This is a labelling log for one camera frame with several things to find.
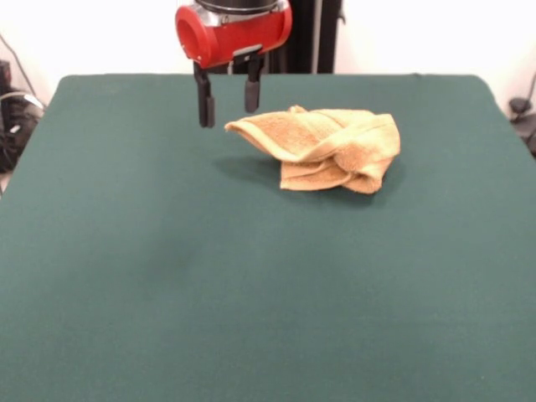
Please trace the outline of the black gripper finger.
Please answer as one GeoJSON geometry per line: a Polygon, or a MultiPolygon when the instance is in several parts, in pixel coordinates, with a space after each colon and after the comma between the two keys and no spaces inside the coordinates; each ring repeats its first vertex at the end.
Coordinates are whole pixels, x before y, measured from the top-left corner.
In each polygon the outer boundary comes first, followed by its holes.
{"type": "Polygon", "coordinates": [[[248,63],[248,77],[245,82],[245,111],[253,113],[260,104],[260,77],[263,69],[261,56],[251,57],[248,63]]]}
{"type": "Polygon", "coordinates": [[[214,98],[208,72],[198,63],[193,63],[193,77],[198,88],[198,118],[201,127],[214,126],[214,98]]]}

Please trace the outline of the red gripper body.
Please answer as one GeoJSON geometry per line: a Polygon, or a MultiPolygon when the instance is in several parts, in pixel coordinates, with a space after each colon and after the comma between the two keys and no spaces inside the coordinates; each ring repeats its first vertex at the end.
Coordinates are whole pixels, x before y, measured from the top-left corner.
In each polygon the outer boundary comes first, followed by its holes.
{"type": "Polygon", "coordinates": [[[183,52],[203,69],[244,52],[277,49],[290,36],[291,25],[289,2],[192,2],[175,14],[183,52]]]}

